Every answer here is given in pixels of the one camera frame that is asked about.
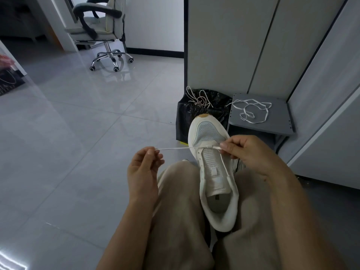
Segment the sneaker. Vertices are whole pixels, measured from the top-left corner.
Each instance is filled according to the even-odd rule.
[[[201,114],[191,123],[189,147],[219,146],[229,135],[212,115]],[[190,149],[200,168],[200,201],[212,227],[228,232],[235,224],[238,213],[239,192],[229,155],[216,149]]]

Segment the shoe insole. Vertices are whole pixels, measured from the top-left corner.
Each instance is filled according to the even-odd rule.
[[[230,199],[231,193],[213,195],[207,198],[207,204],[212,212],[225,213],[229,206]]]

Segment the chair armrest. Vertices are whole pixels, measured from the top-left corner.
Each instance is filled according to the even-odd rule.
[[[97,3],[108,3],[109,0],[87,0],[87,3],[93,3],[93,4],[97,4]],[[93,10],[92,14],[94,15],[95,18],[99,18],[99,16],[96,14],[96,12]]]
[[[88,26],[88,24],[84,20],[84,12],[86,11],[98,11],[103,12],[114,18],[121,18],[122,12],[120,10],[112,9],[107,6],[103,6],[101,4],[93,4],[93,3],[80,3],[74,6],[72,9],[75,16],[79,17],[79,20],[82,24],[83,29],[87,32],[87,34],[95,40],[98,37],[98,34],[95,30]]]

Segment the chrome chair base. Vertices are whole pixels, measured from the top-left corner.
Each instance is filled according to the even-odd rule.
[[[117,65],[116,59],[114,56],[118,56],[121,57],[122,55],[127,55],[129,56],[129,63],[133,63],[134,58],[125,52],[121,52],[119,49],[114,49],[111,51],[110,46],[109,46],[109,42],[104,42],[105,48],[106,48],[106,52],[99,52],[96,55],[96,58],[92,61],[91,66],[90,66],[90,71],[95,71],[95,62],[98,62],[99,60],[103,59],[103,58],[110,58],[112,60],[112,62],[114,63],[114,71],[118,72],[119,71],[119,66]]]

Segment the fingernail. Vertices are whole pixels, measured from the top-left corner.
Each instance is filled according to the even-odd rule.
[[[227,148],[227,143],[226,142],[221,142],[220,143],[220,148],[226,149]]]

